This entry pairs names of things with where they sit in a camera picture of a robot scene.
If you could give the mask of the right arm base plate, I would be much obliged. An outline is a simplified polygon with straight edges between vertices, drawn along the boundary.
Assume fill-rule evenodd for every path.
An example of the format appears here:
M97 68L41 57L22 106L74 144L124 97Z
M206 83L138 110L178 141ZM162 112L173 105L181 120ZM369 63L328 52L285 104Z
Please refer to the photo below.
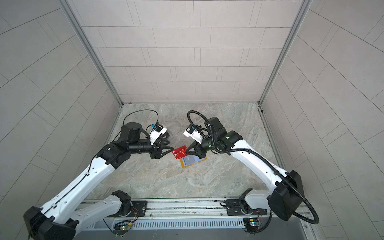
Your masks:
M227 210L228 216L266 216L265 209L251 209L238 199L227 199L220 202L220 205Z

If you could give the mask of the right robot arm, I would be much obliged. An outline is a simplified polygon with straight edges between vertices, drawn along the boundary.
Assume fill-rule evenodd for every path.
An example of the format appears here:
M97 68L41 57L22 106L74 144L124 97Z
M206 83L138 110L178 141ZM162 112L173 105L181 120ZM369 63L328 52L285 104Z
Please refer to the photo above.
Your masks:
M295 171L288 173L264 159L237 132L227 132L218 118L209 119L205 125L208 132L206 137L201 135L202 129L198 126L189 125L184 131L186 137L195 141L186 154L204 158L208 151L215 150L239 160L263 181L267 189L246 190L240 196L237 208L246 215L254 214L259 209L270 210L280 219L288 221L302 203L302 199L289 186L293 185L302 193L300 175Z

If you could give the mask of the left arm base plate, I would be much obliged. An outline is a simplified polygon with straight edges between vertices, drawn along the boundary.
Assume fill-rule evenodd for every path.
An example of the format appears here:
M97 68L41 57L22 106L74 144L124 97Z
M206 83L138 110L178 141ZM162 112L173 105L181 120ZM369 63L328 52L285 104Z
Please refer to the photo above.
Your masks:
M144 217L147 210L147 201L131 201L123 203L117 213L108 216L108 218L136 218Z

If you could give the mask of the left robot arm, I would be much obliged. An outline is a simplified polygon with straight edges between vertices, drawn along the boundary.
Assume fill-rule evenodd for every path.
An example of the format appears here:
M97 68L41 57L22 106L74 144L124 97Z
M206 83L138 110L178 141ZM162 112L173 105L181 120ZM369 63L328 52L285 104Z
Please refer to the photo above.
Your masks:
M140 215L132 198L123 191L115 191L106 199L77 210L80 203L108 175L117 170L133 154L148 153L151 159L160 159L173 151L169 146L168 129L156 123L147 133L139 123L130 122L121 127L119 138L97 152L86 169L67 187L42 207L31 207L24 213L28 238L34 240L72 240L79 232L99 220L130 214Z

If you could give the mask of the yellow leather card holder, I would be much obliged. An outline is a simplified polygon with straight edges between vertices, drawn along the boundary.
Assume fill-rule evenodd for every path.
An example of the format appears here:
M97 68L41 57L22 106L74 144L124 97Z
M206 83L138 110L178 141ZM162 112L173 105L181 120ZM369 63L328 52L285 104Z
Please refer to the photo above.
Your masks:
M207 158L200 159L198 156L187 155L180 159L182 168L185 169L202 161L205 161Z

